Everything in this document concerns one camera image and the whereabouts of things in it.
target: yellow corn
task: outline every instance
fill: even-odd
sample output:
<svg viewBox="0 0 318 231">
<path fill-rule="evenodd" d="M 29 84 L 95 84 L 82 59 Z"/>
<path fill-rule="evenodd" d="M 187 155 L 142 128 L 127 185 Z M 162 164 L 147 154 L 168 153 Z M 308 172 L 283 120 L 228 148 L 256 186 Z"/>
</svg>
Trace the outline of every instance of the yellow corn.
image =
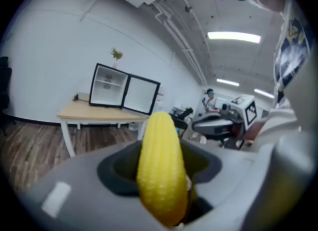
<svg viewBox="0 0 318 231">
<path fill-rule="evenodd" d="M 173 120 L 165 112 L 148 120 L 137 183 L 142 203 L 163 225 L 171 227 L 182 220 L 187 208 L 186 172 Z"/>
</svg>

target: desk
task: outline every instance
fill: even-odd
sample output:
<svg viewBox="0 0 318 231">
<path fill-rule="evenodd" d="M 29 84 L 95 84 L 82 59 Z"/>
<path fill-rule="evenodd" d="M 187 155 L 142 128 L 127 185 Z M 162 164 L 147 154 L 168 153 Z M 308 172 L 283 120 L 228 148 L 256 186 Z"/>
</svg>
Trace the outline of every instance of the desk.
<svg viewBox="0 0 318 231">
<path fill-rule="evenodd" d="M 107 108 L 90 106 L 88 102 L 77 100 L 68 103 L 57 115 L 61 119 L 61 128 L 66 144 L 66 148 L 71 157 L 75 156 L 71 137 L 68 128 L 68 122 L 80 122 L 89 124 L 106 123 L 130 123 L 141 122 L 138 129 L 138 140 L 142 140 L 146 124 L 147 115 L 132 113 L 119 108 Z"/>
</svg>

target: fluorescent light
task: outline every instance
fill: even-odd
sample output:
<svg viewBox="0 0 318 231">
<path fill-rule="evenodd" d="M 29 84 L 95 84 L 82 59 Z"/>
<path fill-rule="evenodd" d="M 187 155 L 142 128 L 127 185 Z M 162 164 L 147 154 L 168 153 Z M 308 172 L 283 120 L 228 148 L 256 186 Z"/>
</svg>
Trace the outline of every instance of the fluorescent light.
<svg viewBox="0 0 318 231">
<path fill-rule="evenodd" d="M 259 43 L 261 37 L 254 34 L 230 31 L 214 31 L 208 32 L 209 39 L 235 39 L 253 43 Z"/>
<path fill-rule="evenodd" d="M 270 93 L 263 91 L 263 90 L 255 89 L 254 91 L 258 94 L 264 95 L 264 96 L 269 97 L 269 98 L 275 97 L 273 94 L 270 94 Z"/>
<path fill-rule="evenodd" d="M 217 82 L 222 82 L 222 83 L 227 83 L 227 84 L 234 85 L 234 86 L 239 86 L 238 82 L 227 81 L 224 79 L 217 79 Z"/>
</svg>

